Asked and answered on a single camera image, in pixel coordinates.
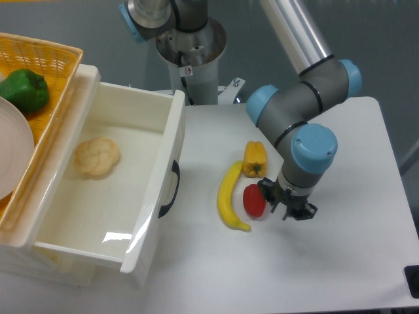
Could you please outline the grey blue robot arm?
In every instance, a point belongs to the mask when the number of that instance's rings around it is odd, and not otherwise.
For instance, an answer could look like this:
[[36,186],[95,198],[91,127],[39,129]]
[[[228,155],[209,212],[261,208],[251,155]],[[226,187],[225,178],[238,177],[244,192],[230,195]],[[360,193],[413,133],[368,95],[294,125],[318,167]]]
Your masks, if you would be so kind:
[[[356,96],[362,77],[350,60],[334,57],[300,1],[261,6],[300,81],[286,90],[262,86],[246,103],[250,119],[283,158],[276,180],[262,179],[258,187],[272,208],[285,205],[285,217],[307,220],[317,211],[308,198],[338,147],[334,133],[313,119]],[[155,41],[172,90],[184,92],[187,105],[218,103],[218,61],[227,36],[206,1],[125,1],[119,10],[136,41]]]

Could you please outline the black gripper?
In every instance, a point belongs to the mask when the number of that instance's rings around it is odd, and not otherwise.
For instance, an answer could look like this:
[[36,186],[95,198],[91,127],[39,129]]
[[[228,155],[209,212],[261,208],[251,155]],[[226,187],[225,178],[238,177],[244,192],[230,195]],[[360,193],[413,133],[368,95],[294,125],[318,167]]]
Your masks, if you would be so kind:
[[270,212],[273,213],[277,206],[282,203],[285,205],[285,214],[282,220],[291,217],[295,220],[310,220],[317,213],[318,208],[308,203],[308,196],[292,195],[292,189],[283,190],[278,186],[277,182],[271,181],[269,178],[263,178],[257,186],[262,194],[265,202],[270,204]]

